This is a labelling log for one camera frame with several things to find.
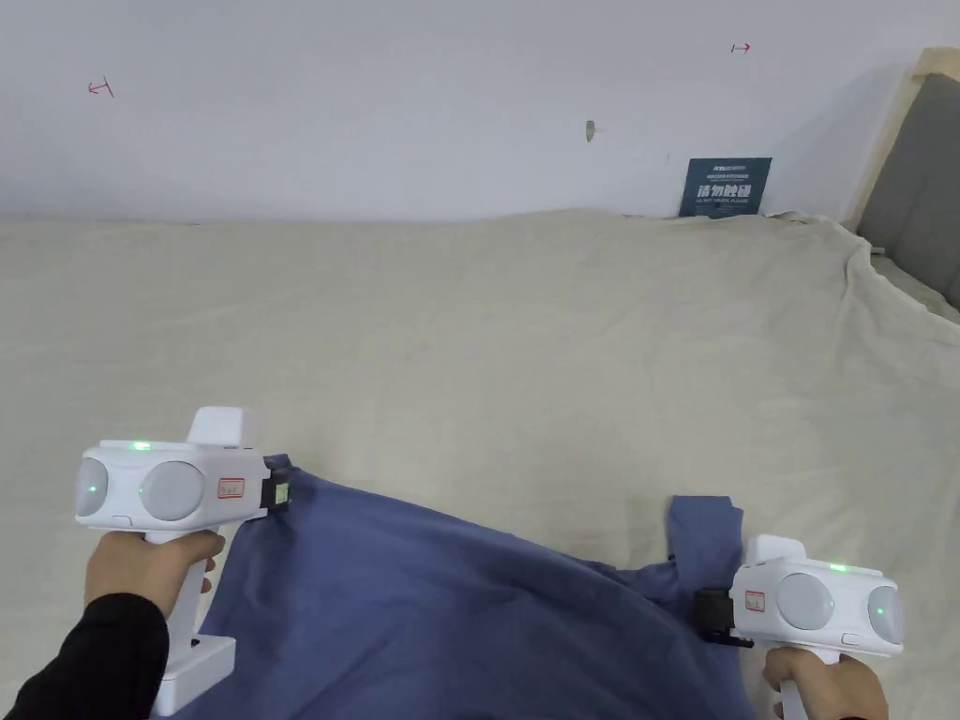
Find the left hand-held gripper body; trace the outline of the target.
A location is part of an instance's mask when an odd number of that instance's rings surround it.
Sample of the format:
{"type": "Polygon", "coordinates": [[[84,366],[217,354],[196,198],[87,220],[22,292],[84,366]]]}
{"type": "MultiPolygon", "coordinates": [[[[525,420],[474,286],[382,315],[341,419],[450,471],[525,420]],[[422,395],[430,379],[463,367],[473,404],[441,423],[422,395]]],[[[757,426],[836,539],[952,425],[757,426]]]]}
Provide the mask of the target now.
{"type": "MultiPolygon", "coordinates": [[[[203,407],[184,442],[103,440],[77,472],[75,518],[97,530],[142,533],[162,544],[284,512],[288,472],[268,468],[255,447],[253,414],[203,407]]],[[[200,635],[204,562],[193,565],[168,618],[170,651],[154,716],[172,716],[234,669],[231,637],[200,635]]]]}

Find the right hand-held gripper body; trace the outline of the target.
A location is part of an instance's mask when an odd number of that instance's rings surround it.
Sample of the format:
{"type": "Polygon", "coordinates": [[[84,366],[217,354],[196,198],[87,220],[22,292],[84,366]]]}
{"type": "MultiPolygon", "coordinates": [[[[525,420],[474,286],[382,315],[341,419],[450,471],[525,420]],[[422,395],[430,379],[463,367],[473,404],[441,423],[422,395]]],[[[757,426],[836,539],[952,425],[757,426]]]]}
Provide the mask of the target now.
{"type": "Polygon", "coordinates": [[[901,597],[879,570],[813,560],[798,539],[760,534],[729,588],[695,593],[694,627],[709,642],[799,648],[832,667],[851,653],[901,652],[901,597]]]}

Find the person's left hand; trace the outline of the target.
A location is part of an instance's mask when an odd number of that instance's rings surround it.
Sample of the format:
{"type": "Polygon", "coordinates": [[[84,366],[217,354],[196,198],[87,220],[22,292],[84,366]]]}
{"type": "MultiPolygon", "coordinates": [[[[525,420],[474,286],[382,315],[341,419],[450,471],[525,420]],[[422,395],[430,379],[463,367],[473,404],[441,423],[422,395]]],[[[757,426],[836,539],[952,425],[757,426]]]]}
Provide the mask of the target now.
{"type": "Polygon", "coordinates": [[[199,531],[152,544],[144,534],[107,532],[99,538],[85,571],[83,601],[88,606],[108,595],[136,595],[155,605],[167,619],[188,572],[212,571],[226,546],[225,536],[199,531]]]}

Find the person's right hand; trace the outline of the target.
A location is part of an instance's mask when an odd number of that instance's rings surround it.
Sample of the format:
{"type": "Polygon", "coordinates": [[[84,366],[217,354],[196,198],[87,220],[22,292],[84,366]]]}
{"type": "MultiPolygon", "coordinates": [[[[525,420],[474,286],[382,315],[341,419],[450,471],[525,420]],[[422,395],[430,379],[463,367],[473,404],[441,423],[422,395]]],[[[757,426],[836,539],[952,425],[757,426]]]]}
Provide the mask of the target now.
{"type": "Polygon", "coordinates": [[[888,719],[890,710],[878,675],[858,659],[841,655],[826,664],[811,652],[776,648],[767,652],[763,678],[775,691],[797,685],[810,719],[888,719]]]}

